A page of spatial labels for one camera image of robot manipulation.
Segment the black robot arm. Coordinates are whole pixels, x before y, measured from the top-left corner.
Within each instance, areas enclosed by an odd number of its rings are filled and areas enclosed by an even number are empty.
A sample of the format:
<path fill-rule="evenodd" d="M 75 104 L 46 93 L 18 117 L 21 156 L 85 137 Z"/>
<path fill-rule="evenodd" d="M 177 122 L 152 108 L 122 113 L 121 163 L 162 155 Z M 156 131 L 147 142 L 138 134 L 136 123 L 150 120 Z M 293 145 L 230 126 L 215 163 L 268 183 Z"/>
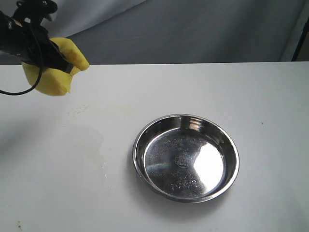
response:
<path fill-rule="evenodd" d="M 12 17 L 0 13 L 0 50 L 18 57 L 21 61 L 53 68 L 70 73 L 71 64 L 60 52 L 58 45 L 51 41 L 48 31 L 41 26 L 42 20 L 49 18 L 47 13 L 19 13 Z"/>

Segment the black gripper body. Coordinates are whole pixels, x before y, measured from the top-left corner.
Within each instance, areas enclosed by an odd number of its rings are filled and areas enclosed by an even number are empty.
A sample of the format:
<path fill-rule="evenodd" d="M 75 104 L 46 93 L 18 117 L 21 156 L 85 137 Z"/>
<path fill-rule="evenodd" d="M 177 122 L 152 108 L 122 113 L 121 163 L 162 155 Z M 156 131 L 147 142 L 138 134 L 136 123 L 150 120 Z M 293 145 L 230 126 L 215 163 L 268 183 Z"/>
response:
<path fill-rule="evenodd" d="M 0 24 L 0 50 L 31 65 L 65 70 L 65 58 L 46 34 L 9 21 Z"/>

